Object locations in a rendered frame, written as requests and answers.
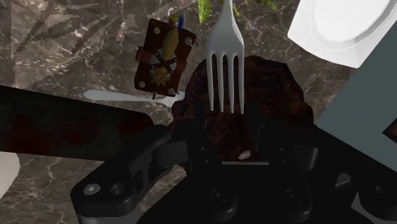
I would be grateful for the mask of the white rounded thing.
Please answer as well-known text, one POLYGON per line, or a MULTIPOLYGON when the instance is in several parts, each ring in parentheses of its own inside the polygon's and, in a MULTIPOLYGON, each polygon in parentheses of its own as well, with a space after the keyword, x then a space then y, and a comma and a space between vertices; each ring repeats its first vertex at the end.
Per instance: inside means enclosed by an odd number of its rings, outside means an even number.
POLYGON ((20 170, 20 161, 16 153, 0 151, 0 199, 8 191, 20 170))

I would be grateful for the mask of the brown gear mechanism toy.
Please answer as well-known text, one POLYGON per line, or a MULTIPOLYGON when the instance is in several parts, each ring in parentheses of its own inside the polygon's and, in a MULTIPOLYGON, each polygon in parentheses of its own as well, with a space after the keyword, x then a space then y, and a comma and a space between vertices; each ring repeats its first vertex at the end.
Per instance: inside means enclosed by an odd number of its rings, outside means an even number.
POLYGON ((174 97, 197 35, 184 28, 185 16, 169 16, 167 22, 149 20, 143 46, 137 49, 139 63, 134 76, 137 90, 174 97))

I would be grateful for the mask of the white fork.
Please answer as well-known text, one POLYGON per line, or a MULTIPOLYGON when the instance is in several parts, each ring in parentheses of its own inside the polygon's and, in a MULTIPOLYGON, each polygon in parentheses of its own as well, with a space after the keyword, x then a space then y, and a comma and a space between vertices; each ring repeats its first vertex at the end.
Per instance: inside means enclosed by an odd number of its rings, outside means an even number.
POLYGON ((228 95, 230 111, 234 112, 234 59, 238 59, 238 88, 240 113, 244 112, 244 39, 233 14, 233 0, 223 0, 218 21, 205 42, 207 88, 210 109, 214 109, 212 56, 216 57, 219 109, 224 111, 223 57, 228 59, 228 95))

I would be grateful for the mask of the dark flat slab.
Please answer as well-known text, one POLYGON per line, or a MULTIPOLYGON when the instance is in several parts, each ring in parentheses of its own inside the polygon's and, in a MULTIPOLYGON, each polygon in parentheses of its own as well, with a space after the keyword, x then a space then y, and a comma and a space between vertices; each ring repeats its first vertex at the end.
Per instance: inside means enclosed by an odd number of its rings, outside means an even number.
POLYGON ((0 85, 0 151, 106 160, 152 125, 145 113, 0 85))

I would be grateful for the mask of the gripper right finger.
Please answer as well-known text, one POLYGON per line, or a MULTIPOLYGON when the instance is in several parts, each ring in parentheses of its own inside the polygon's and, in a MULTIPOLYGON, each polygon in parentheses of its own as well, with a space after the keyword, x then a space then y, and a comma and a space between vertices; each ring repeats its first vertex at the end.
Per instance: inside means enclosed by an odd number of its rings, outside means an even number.
POLYGON ((376 218, 397 221, 397 172, 316 125, 293 125, 247 105, 247 130, 268 160, 271 207, 282 224, 372 224, 351 209, 355 197, 376 218))

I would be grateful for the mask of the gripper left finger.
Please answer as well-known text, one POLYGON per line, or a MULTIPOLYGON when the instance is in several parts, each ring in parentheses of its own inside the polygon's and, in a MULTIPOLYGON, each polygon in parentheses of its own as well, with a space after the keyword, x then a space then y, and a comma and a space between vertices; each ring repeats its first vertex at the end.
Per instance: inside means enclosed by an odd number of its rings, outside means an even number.
POLYGON ((173 165, 184 164, 192 186, 188 209, 207 221, 231 220, 237 197, 222 162, 205 133, 205 109, 174 129, 154 125, 75 184, 71 200, 79 224, 130 224, 132 214, 173 165))

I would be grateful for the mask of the white plate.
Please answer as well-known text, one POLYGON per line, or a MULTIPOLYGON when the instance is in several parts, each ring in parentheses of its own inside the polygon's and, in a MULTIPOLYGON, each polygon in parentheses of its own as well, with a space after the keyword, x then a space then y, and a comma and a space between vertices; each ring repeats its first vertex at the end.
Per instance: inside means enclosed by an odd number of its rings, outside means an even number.
POLYGON ((359 68, 397 22, 397 0, 300 0, 288 38, 334 64, 359 68))

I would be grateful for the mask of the green leafy plant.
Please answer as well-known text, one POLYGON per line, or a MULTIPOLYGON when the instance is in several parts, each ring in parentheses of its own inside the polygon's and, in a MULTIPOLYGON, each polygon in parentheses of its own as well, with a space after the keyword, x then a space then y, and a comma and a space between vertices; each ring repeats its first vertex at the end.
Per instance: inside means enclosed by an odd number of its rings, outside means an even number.
MULTIPOLYGON (((260 6, 268 6, 273 11, 278 11, 279 7, 274 3, 274 0, 252 0, 257 5, 260 6)), ((244 4, 249 6, 250 0, 244 0, 244 4)), ((198 22, 199 24, 203 24, 209 18, 209 13, 211 10, 211 3, 210 0, 198 0, 197 1, 198 7, 198 22)), ((232 10, 234 17, 240 18, 241 14, 238 11, 235 3, 232 3, 232 10)))

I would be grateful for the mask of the dark brown lumpy thing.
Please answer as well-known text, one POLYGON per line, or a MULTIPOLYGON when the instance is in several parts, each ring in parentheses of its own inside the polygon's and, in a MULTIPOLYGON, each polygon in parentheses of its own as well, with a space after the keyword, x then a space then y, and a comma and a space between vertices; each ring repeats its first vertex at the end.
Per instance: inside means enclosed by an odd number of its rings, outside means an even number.
MULTIPOLYGON (((295 81, 287 64, 248 56, 244 59, 245 102, 257 102, 267 117, 295 125, 309 125, 314 121, 313 110, 305 100, 303 90, 295 81)), ((172 106, 173 120, 169 128, 192 118, 196 102, 205 107, 206 131, 222 161, 250 161, 257 158, 254 144, 245 127, 240 112, 239 99, 230 105, 224 100, 224 110, 219 110, 219 100, 209 107, 207 69, 202 61, 194 70, 185 91, 185 98, 172 106)))

